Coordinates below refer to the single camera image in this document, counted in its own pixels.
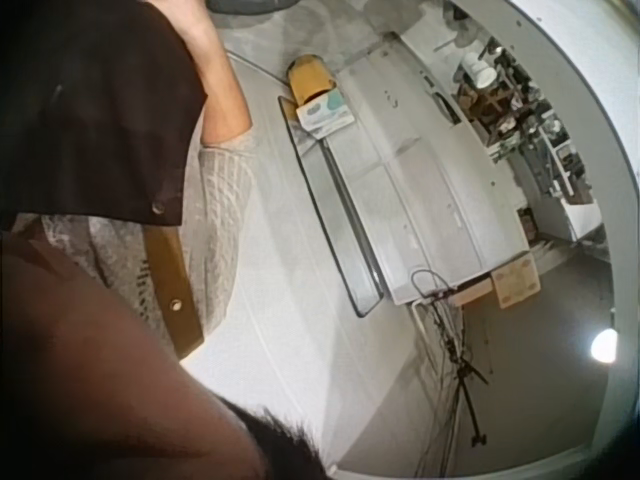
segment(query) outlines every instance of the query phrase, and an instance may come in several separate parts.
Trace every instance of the gray wall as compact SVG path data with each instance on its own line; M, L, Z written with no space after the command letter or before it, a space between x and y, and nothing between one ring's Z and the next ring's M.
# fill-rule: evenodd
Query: gray wall
M473 363L490 382L470 385L488 444L471 448L463 409L456 475L515 467L589 442L607 382L607 367L589 350L610 325L611 292L609 264L577 255L543 275L542 292L520 305L500 310L490 295L467 309Z

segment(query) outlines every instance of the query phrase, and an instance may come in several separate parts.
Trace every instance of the bright light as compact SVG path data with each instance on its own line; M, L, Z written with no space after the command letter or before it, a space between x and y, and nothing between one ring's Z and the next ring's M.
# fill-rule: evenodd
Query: bright light
M591 355L602 363L613 363L616 361L616 350L618 349L618 332L613 328L608 328L598 334L591 344Z

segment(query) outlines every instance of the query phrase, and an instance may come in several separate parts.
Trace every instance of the cardboard box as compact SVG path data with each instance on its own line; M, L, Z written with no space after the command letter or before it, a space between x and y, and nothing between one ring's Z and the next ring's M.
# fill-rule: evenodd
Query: cardboard box
M337 88L298 108L297 113L302 128L316 140L322 140L356 121Z

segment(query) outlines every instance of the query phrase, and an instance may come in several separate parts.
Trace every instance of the dark hair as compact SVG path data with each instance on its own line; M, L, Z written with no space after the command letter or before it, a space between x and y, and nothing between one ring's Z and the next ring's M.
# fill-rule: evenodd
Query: dark hair
M267 463L268 480L329 480L320 453L303 427L290 427L271 412L256 416L223 400L245 424Z

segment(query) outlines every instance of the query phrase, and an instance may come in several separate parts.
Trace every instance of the tripod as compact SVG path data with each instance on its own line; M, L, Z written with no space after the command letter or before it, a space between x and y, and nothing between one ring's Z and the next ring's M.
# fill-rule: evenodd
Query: tripod
M449 361L452 365L456 366L456 379L458 380L458 386L456 387L456 393L454 398L459 398L460 391L462 391L464 395L465 402L467 403L467 407L469 408L469 415L471 416L471 422L473 424L473 432L474 435L471 438L471 447L475 447L478 444L486 445L487 444L487 436L480 432L480 426L478 424L478 417L476 415L476 411L473 408L473 402L471 401L471 395L469 394L469 389L467 388L467 384L465 382L465 378L475 375L478 377L485 385L489 385L487 379L476 369L473 365L471 365L467 359L462 356L462 352L458 352L456 347L456 342L452 336L452 334L447 330L447 327L444 323L444 319L438 310L438 307L435 305L435 301L430 304L433 308L433 311L436 313L435 324L438 328L438 332L442 337L444 342L445 349L449 354Z

